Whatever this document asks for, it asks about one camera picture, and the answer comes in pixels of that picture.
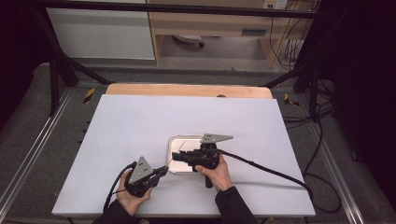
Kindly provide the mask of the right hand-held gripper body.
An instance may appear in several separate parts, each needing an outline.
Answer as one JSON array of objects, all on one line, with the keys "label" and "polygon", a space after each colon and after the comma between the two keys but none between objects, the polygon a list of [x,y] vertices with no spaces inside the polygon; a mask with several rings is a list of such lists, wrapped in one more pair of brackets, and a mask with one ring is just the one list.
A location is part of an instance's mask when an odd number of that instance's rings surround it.
[{"label": "right hand-held gripper body", "polygon": [[200,140],[200,147],[187,151],[187,164],[196,172],[195,166],[201,165],[209,170],[214,170],[219,165],[220,150],[217,143],[233,139],[230,135],[205,133]]}]

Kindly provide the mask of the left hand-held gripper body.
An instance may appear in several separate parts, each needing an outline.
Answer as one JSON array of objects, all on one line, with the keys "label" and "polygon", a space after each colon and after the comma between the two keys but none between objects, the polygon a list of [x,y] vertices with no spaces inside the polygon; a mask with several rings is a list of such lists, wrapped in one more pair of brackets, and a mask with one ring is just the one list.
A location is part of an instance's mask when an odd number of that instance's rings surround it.
[{"label": "left hand-held gripper body", "polygon": [[124,187],[135,197],[142,198],[150,188],[157,186],[154,171],[144,157],[134,164],[133,170],[127,175]]}]

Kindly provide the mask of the thin wooden skewer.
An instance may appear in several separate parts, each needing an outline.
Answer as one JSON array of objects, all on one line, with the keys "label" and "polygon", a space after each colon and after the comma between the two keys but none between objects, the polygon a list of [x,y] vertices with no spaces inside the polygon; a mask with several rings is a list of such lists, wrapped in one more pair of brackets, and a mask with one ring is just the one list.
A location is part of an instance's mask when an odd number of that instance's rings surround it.
[{"label": "thin wooden skewer", "polygon": [[173,160],[173,153],[178,153],[185,145],[185,140],[172,140],[168,143],[168,153],[167,153],[167,166],[171,167]]}]

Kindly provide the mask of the square white metal-rimmed tray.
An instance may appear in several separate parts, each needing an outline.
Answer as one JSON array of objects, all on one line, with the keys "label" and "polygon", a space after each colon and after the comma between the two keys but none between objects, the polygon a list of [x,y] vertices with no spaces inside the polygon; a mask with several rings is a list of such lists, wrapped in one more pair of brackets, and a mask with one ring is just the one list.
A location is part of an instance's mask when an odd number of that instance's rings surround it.
[{"label": "square white metal-rimmed tray", "polygon": [[[175,135],[172,136],[168,143],[172,140],[185,140],[186,143],[180,151],[193,151],[194,149],[199,149],[201,145],[202,135]],[[169,171],[173,174],[185,174],[192,173],[192,167],[186,162],[182,161],[172,161]]]}]

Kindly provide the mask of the person's right hand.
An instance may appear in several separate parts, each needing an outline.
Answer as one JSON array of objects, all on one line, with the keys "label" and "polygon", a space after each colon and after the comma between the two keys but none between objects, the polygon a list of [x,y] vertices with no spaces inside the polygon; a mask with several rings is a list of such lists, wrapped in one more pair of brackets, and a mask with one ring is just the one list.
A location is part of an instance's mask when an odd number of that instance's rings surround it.
[{"label": "person's right hand", "polygon": [[217,191],[225,191],[233,186],[227,162],[223,156],[219,156],[219,165],[216,169],[210,170],[202,165],[196,165],[195,169],[203,176],[207,176]]}]

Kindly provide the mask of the person's left hand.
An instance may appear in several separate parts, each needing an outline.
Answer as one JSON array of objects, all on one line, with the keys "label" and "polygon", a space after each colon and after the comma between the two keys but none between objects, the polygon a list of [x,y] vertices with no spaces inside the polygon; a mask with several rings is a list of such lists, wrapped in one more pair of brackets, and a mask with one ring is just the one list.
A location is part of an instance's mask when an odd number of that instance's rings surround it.
[{"label": "person's left hand", "polygon": [[116,191],[116,197],[118,202],[121,204],[123,209],[131,216],[133,217],[135,213],[138,211],[140,205],[144,203],[145,201],[148,201],[150,199],[150,195],[152,192],[152,189],[149,189],[143,197],[138,198],[133,195],[131,195],[125,188],[124,184],[127,179],[127,176],[129,174],[129,171],[125,172],[122,174],[120,178],[120,184],[119,187]]}]

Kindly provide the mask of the wooden table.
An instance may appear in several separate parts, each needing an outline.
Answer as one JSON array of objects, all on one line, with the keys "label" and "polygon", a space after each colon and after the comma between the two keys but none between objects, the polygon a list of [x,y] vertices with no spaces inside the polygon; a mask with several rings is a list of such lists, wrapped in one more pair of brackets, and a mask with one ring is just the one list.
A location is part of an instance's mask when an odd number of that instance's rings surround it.
[{"label": "wooden table", "polygon": [[268,88],[221,85],[113,83],[106,94],[272,99]]}]

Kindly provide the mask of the yellow black tape strip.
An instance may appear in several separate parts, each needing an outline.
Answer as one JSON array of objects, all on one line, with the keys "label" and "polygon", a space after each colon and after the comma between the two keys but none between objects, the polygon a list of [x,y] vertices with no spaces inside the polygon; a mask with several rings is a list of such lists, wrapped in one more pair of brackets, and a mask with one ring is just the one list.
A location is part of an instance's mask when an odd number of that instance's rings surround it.
[{"label": "yellow black tape strip", "polygon": [[298,102],[293,102],[287,93],[284,93],[284,103],[286,105],[300,106]]},{"label": "yellow black tape strip", "polygon": [[95,88],[89,88],[89,90],[87,91],[84,100],[83,100],[83,104],[88,104],[93,96],[95,92]]}]

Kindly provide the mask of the grey chair base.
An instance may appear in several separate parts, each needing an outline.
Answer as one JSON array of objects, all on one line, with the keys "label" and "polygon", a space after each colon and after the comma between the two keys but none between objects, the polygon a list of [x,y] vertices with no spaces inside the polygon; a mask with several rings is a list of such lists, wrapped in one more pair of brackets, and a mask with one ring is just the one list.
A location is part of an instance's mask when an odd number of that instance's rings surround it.
[{"label": "grey chair base", "polygon": [[197,44],[200,48],[205,46],[203,39],[199,35],[174,35],[174,38],[190,44]]}]

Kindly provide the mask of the black metal stand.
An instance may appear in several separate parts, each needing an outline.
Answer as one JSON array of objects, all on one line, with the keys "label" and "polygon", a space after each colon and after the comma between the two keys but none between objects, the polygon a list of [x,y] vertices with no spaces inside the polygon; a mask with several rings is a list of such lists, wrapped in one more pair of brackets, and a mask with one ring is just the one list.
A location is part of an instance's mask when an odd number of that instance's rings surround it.
[{"label": "black metal stand", "polygon": [[64,81],[67,87],[76,87],[78,78],[74,72],[76,68],[79,72],[93,78],[101,84],[113,84],[113,81],[105,79],[67,56],[62,50],[57,36],[50,24],[49,16],[44,8],[34,8],[31,14],[42,31],[46,43],[49,45],[49,74],[50,74],[50,92],[51,107],[49,114],[52,116],[60,107],[59,78]]},{"label": "black metal stand", "polygon": [[302,93],[309,89],[309,105],[308,115],[316,119],[318,112],[316,111],[317,94],[318,94],[318,47],[320,46],[318,38],[320,30],[318,28],[318,20],[312,19],[310,28],[306,33],[304,43],[301,47],[297,63],[293,69],[285,75],[278,77],[266,84],[264,87],[272,89],[284,81],[296,77],[293,89],[297,93]]}]

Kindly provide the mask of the light wooden desk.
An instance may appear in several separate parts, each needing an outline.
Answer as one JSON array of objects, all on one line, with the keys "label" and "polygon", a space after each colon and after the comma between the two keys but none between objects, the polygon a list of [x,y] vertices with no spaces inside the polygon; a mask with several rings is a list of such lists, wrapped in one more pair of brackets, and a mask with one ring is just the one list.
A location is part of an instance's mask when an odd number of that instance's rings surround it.
[{"label": "light wooden desk", "polygon": [[[210,7],[264,8],[264,0],[147,0],[149,4],[192,5]],[[314,11],[315,0],[288,0],[286,10]],[[251,16],[207,15],[186,13],[148,14],[155,43],[166,35],[247,36],[259,40],[265,61],[274,67],[288,39],[303,40],[311,20]]]}]

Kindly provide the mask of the white cabinet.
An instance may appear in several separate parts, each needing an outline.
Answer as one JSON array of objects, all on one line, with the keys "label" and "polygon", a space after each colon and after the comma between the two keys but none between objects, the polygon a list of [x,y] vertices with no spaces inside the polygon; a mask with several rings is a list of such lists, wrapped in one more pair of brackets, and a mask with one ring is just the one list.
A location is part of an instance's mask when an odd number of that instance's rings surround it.
[{"label": "white cabinet", "polygon": [[147,12],[47,9],[62,50],[72,58],[153,60]]}]

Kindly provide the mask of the black metal crossbar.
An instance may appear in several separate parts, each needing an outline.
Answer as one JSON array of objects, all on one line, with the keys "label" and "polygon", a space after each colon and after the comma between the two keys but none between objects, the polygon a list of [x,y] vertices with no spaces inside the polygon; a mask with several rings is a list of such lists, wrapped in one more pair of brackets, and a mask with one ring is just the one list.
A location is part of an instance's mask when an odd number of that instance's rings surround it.
[{"label": "black metal crossbar", "polygon": [[68,8],[68,9],[186,13],[186,14],[207,14],[207,15],[234,15],[234,16],[299,18],[299,19],[315,19],[317,17],[320,17],[320,14],[315,11],[295,11],[295,10],[280,10],[280,9],[110,3],[110,2],[69,1],[69,0],[38,0],[38,3],[41,4],[43,7]]}]

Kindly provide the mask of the black curtain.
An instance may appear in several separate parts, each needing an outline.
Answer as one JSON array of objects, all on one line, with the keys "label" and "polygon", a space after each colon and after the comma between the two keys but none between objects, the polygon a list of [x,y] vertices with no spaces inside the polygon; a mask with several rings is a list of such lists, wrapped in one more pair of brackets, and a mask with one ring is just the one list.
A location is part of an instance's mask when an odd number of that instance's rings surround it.
[{"label": "black curtain", "polygon": [[354,0],[321,75],[346,136],[396,207],[396,0]]},{"label": "black curtain", "polygon": [[47,60],[42,34],[28,0],[0,0],[0,130]]}]

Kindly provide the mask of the white wall socket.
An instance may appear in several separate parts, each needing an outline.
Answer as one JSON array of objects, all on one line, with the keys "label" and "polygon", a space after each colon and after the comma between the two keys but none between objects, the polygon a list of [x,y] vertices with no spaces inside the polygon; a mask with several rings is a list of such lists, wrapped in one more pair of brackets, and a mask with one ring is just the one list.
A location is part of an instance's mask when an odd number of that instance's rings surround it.
[{"label": "white wall socket", "polygon": [[264,0],[263,7],[269,9],[285,9],[288,0]]}]

